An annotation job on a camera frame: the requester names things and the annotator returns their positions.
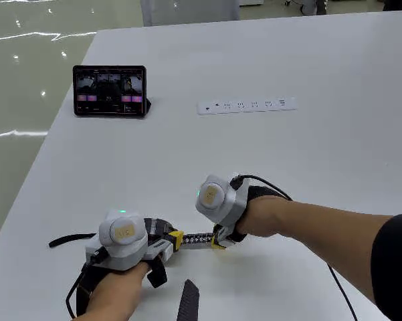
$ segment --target glossy floor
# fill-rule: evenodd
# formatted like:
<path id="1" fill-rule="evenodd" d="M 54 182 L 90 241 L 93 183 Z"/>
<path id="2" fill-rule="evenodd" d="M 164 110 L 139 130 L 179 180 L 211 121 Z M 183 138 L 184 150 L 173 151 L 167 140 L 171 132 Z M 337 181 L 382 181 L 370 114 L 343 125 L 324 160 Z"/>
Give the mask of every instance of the glossy floor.
<path id="1" fill-rule="evenodd" d="M 339 1 L 329 12 L 382 6 Z M 284 0 L 241 8 L 242 19 L 297 15 L 299 6 Z M 95 32 L 138 26 L 139 0 L 0 0 L 0 228 Z"/>

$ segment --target chair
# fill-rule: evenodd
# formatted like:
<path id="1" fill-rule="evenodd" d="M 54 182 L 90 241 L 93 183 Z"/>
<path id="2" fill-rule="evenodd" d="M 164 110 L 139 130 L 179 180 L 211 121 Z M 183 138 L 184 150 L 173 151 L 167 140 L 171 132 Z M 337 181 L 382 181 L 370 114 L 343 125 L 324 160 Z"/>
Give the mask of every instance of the chair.
<path id="1" fill-rule="evenodd" d="M 239 20 L 239 0 L 140 0 L 144 26 Z"/>

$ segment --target socket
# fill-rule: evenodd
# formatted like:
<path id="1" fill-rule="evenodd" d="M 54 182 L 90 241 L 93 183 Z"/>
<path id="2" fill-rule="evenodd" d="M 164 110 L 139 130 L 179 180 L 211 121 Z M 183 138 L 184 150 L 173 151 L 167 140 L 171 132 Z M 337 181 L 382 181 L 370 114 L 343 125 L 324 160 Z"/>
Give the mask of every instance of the socket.
<path id="1" fill-rule="evenodd" d="M 197 111 L 200 115 L 229 114 L 236 112 L 267 112 L 296 109 L 297 104 L 294 97 L 273 99 L 214 100 L 212 102 L 199 102 L 197 105 Z"/>

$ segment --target shirt sleeve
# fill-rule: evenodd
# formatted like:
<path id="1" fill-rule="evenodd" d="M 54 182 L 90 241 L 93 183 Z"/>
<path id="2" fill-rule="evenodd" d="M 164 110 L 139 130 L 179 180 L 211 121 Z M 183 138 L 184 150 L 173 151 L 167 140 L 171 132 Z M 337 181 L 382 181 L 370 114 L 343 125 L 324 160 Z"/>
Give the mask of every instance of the shirt sleeve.
<path id="1" fill-rule="evenodd" d="M 402 215 L 379 230 L 373 242 L 371 277 L 377 307 L 392 321 L 402 320 Z"/>

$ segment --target yellow clip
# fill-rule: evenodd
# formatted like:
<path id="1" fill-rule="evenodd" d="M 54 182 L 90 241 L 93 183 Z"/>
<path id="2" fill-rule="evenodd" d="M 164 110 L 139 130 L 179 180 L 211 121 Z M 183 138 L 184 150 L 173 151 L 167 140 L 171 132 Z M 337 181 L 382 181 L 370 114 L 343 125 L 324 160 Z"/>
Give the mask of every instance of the yellow clip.
<path id="1" fill-rule="evenodd" d="M 172 235 L 173 237 L 177 238 L 175 242 L 175 250 L 178 251 L 181 245 L 181 242 L 183 242 L 183 231 L 174 231 L 169 233 L 169 235 Z"/>
<path id="2" fill-rule="evenodd" d="M 214 238 L 215 238 L 215 235 L 213 236 L 213 238 L 211 239 L 211 248 L 212 249 L 225 249 L 226 247 L 224 247 L 224 246 L 221 246 L 221 245 L 219 245 L 219 244 L 216 244 L 215 242 L 214 242 Z"/>

